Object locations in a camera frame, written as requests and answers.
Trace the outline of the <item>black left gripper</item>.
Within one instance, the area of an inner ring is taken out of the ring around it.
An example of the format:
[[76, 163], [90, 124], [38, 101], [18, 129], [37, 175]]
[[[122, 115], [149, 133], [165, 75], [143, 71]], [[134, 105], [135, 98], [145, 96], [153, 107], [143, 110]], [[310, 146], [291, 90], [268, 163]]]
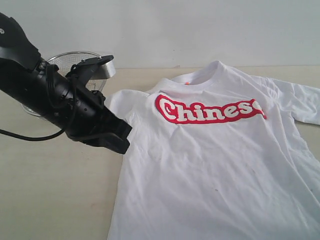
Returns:
[[81, 83], [60, 82], [50, 100], [49, 121], [64, 129], [69, 139], [122, 155], [127, 152], [132, 127], [105, 107], [100, 91], [90, 91]]

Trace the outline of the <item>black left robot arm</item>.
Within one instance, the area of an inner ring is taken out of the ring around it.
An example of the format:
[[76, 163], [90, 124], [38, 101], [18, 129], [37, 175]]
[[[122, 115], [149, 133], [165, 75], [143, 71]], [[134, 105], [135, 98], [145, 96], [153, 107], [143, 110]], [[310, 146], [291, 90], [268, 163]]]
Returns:
[[119, 154], [129, 148], [132, 127], [106, 106], [99, 90], [89, 90], [93, 79], [114, 75], [112, 55], [74, 64], [66, 75], [44, 60], [12, 17], [0, 16], [0, 89], [59, 128], [75, 142], [103, 147]]

